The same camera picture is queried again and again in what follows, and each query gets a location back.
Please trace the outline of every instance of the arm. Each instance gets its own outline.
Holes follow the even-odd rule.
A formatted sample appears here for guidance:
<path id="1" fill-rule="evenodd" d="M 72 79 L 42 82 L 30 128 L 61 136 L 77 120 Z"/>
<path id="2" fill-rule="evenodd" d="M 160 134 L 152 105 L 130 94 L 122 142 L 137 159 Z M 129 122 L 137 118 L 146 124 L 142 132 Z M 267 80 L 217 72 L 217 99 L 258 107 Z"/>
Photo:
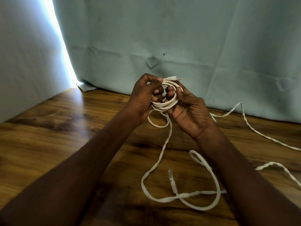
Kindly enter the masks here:
<path id="1" fill-rule="evenodd" d="M 153 91 L 163 91 L 161 83 L 161 78 L 143 75 L 126 107 L 93 139 L 2 209 L 1 225 L 75 225 L 115 153 L 147 118 Z"/>
<path id="2" fill-rule="evenodd" d="M 263 178 L 211 118 L 201 98 L 182 84 L 178 104 L 168 111 L 198 144 L 226 188 L 246 225 L 299 225 L 301 210 Z M 173 92 L 167 88 L 167 97 Z"/>

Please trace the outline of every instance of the forearm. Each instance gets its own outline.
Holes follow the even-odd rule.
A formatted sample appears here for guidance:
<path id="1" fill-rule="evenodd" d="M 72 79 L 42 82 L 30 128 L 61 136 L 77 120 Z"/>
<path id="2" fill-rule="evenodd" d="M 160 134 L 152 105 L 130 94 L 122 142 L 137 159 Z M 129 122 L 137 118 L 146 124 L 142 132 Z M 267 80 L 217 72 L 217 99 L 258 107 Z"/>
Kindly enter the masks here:
<path id="1" fill-rule="evenodd" d="M 8 225 L 74 225 L 100 176 L 137 126 L 136 121 L 133 114 L 122 110 L 79 151 L 11 201 L 0 219 Z"/>
<path id="2" fill-rule="evenodd" d="M 301 211 L 263 178 L 216 127 L 197 140 L 247 225 L 295 225 Z"/>

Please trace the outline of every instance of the white cable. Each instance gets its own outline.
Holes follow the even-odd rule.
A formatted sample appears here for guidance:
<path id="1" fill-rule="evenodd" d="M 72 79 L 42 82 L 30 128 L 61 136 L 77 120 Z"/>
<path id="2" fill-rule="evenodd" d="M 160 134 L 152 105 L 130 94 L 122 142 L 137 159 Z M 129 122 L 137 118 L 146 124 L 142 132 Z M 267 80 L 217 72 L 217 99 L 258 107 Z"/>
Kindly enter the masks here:
<path id="1" fill-rule="evenodd" d="M 180 80 L 180 79 L 181 79 L 181 78 L 180 78 L 179 76 L 172 76 L 172 77 L 163 79 L 162 85 L 172 86 L 172 87 L 174 88 L 174 97 L 173 97 L 170 101 L 164 102 L 164 103 L 155 103 L 155 102 L 152 102 L 152 107 L 153 107 L 154 109 L 151 110 L 150 113 L 151 113 L 152 111 L 155 111 L 155 110 L 160 111 L 161 114 L 162 114 L 164 117 L 166 117 L 166 119 L 167 119 L 167 124 L 164 125 L 164 126 L 156 125 L 156 124 L 154 124 L 154 123 L 150 120 L 149 115 L 148 115 L 148 121 L 149 121 L 152 125 L 154 125 L 155 127 L 157 127 L 157 128 L 165 128 L 165 127 L 167 127 L 168 125 L 170 125 L 170 131 L 169 131 L 168 138 L 167 138 L 167 140 L 165 141 L 165 143 L 164 143 L 164 145 L 163 145 L 162 151 L 161 151 L 160 156 L 159 156 L 159 160 L 158 160 L 158 161 L 155 163 L 155 165 L 154 165 L 148 172 L 146 172 L 145 175 L 142 177 L 142 179 L 141 179 L 141 187 L 142 187 L 142 190 L 143 190 L 143 192 L 145 193 L 145 195 L 146 195 L 149 199 L 151 199 L 151 200 L 153 200 L 153 201 L 157 201 L 157 202 L 161 202 L 161 203 L 167 203 L 167 202 L 171 202 L 171 201 L 173 201 L 173 200 L 175 200 L 175 199 L 180 199 L 181 202 L 183 202 L 185 205 L 187 205 L 187 206 L 190 207 L 190 208 L 193 208 L 193 209 L 196 209 L 196 210 L 200 210 L 200 211 L 210 210 L 210 209 L 214 208 L 214 207 L 218 204 L 219 199 L 220 199 L 220 195 L 221 195 L 221 194 L 226 194 L 227 191 L 226 191 L 226 190 L 220 190 L 219 183 L 218 183 L 218 181 L 217 181 L 217 179 L 216 179 L 216 176 L 214 175 L 214 173 L 213 173 L 213 171 L 212 171 L 212 168 L 209 166 L 209 164 L 206 162 L 206 160 L 205 160 L 199 153 L 197 153 L 196 151 L 191 150 L 191 151 L 189 152 L 189 155 L 192 157 L 192 159 L 193 159 L 194 161 L 196 161 L 196 162 L 200 163 L 202 166 L 206 167 L 206 169 L 210 172 L 210 174 L 211 174 L 211 176 L 212 176 L 212 178 L 213 178 L 213 180 L 214 180 L 214 183 L 215 183 L 215 185 L 216 185 L 216 191 L 195 191 L 195 192 L 192 192 L 192 193 L 190 193 L 190 194 L 188 194 L 188 193 L 181 193 L 181 194 L 179 194 L 179 193 L 178 193 L 178 190 L 177 190 L 177 188 L 176 188 L 176 185 L 175 185 L 175 181 L 174 181 L 174 177 L 173 177 L 173 174 L 172 174 L 171 169 L 168 171 L 168 173 L 169 173 L 169 179 L 170 179 L 170 183 L 171 183 L 171 186 L 172 186 L 172 190 L 173 190 L 173 192 L 175 193 L 176 196 L 156 199 L 156 198 L 154 198 L 152 195 L 150 195 L 150 193 L 148 192 L 148 190 L 146 189 L 146 187 L 145 187 L 145 185 L 144 185 L 144 183 L 143 183 L 143 181 L 145 180 L 145 178 L 147 178 L 147 176 L 150 174 L 150 172 L 152 172 L 154 169 L 156 169 L 156 167 L 159 165 L 159 163 L 160 163 L 160 161 L 161 161 L 161 159 L 162 159 L 162 157 L 163 157 L 163 153 L 164 153 L 164 150 L 165 150 L 165 148 L 166 148 L 166 145 L 167 145 L 167 143 L 168 143 L 168 141 L 169 141 L 169 139 L 170 139 L 170 137 L 171 137 L 171 134 L 172 134 L 172 123 L 171 123 L 171 120 L 170 120 L 168 114 L 164 114 L 163 112 L 164 112 L 164 111 L 167 111 L 167 110 L 169 110 L 169 109 L 171 109 L 175 104 L 177 104 L 178 100 L 177 100 L 177 95 L 176 95 L 175 89 L 176 89 L 179 85 L 176 84 L 175 82 L 171 82 L 171 81 L 174 81 L 174 80 Z M 263 137 L 265 137 L 265 138 L 267 138 L 267 139 L 269 139 L 269 140 L 272 140 L 272 141 L 274 141 L 274 142 L 280 143 L 281 145 L 283 145 L 283 146 L 285 146 L 285 147 L 289 147 L 289 148 L 292 148 L 292 149 L 294 149 L 294 150 L 301 151 L 301 149 L 299 149 L 299 148 L 288 146 L 287 144 L 281 143 L 281 142 L 279 142 L 278 140 L 273 139 L 273 138 L 271 138 L 271 137 L 267 137 L 267 136 L 263 135 L 262 133 L 256 131 L 254 128 L 252 128 L 252 127 L 250 126 L 250 124 L 248 123 L 247 119 L 246 119 L 246 116 L 245 116 L 245 113 L 244 113 L 244 109 L 243 109 L 243 104 L 242 104 L 241 102 L 239 102 L 239 103 L 238 103 L 231 111 L 229 111 L 228 113 L 226 113 L 226 114 L 224 114 L 224 115 L 222 115 L 222 116 L 218 116 L 218 115 L 211 114 L 211 113 L 210 113 L 210 115 L 211 115 L 211 117 L 213 118 L 213 120 L 216 122 L 216 120 L 215 120 L 214 117 L 225 117 L 225 116 L 229 115 L 230 113 L 232 113 L 232 112 L 236 109 L 237 106 L 239 106 L 239 104 L 241 104 L 243 118 L 244 118 L 246 124 L 249 126 L 249 128 L 250 128 L 251 130 L 253 130 L 253 131 L 256 132 L 257 134 L 259 134 L 259 135 L 261 135 L 261 136 L 263 136 Z M 289 170 L 288 170 L 286 167 L 284 167 L 282 164 L 280 164 L 280 163 L 277 163 L 277 162 L 269 162 L 269 163 L 266 163 L 266 164 L 264 164 L 264 165 L 262 165 L 262 166 L 259 166 L 259 167 L 255 168 L 255 169 L 256 169 L 256 170 L 262 170 L 263 168 L 268 167 L 268 166 L 273 165 L 273 164 L 282 167 L 282 168 L 284 169 L 284 171 L 285 171 L 286 173 L 288 173 L 288 175 L 290 176 L 290 178 L 291 178 L 294 182 L 296 182 L 298 186 L 301 187 L 301 183 L 298 182 L 298 180 L 297 180 L 293 175 L 291 175 L 291 173 L 289 172 Z M 212 202 L 211 205 L 206 206 L 206 207 L 194 206 L 194 205 L 188 203 L 187 201 L 185 201 L 185 200 L 183 199 L 183 198 L 187 198 L 187 197 L 191 197 L 191 196 L 195 196 L 195 195 L 200 195 L 200 194 L 205 194 L 205 195 L 216 194 L 216 198 L 215 198 L 215 200 Z"/>

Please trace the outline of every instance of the hand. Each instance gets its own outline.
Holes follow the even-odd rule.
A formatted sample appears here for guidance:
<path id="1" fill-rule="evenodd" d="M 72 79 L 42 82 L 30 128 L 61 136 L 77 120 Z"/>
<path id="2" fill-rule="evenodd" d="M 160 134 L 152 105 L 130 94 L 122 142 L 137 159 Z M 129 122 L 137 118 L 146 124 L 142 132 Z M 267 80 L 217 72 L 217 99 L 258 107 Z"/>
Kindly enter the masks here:
<path id="1" fill-rule="evenodd" d="M 152 95 L 154 102 L 162 101 L 162 93 L 164 91 L 161 86 L 162 78 L 150 74 L 144 74 L 135 83 L 126 109 L 138 117 L 138 125 L 141 125 L 147 118 L 151 110 Z"/>
<path id="2" fill-rule="evenodd" d="M 167 113 L 175 119 L 184 132 L 197 140 L 208 126 L 215 126 L 215 123 L 204 100 L 190 93 L 180 82 L 176 81 L 176 83 L 182 87 L 183 91 L 177 87 L 178 103 Z M 166 88 L 167 94 L 164 102 L 173 98 L 173 90 L 172 86 Z"/>

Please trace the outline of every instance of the brown wooden floor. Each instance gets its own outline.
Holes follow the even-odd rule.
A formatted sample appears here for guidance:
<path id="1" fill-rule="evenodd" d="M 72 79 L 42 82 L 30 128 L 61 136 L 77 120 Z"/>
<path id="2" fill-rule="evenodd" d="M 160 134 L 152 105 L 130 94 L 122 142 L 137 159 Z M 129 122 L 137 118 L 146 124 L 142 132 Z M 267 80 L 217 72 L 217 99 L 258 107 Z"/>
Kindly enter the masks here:
<path id="1" fill-rule="evenodd" d="M 0 125 L 0 208 L 26 186 L 76 152 L 123 108 L 129 96 L 95 90 L 69 89 Z M 165 124 L 163 116 L 151 116 Z M 265 135 L 301 148 L 301 125 L 247 117 Z M 255 166 L 275 161 L 301 180 L 301 152 L 285 148 L 251 131 L 239 114 L 217 120 L 219 127 Z M 146 179 L 156 198 L 173 196 L 168 180 L 173 169 L 179 192 L 215 190 L 209 172 L 194 162 L 188 151 L 192 139 L 173 122 L 173 132 L 161 164 Z M 198 212 L 179 200 L 158 203 L 141 189 L 141 178 L 158 160 L 169 128 L 148 122 L 139 126 L 118 151 L 99 181 L 82 225 L 238 225 L 223 195 L 212 210 Z M 301 207 L 301 189 L 277 167 L 261 174 Z M 194 205 L 209 205 L 214 196 L 189 198 Z"/>

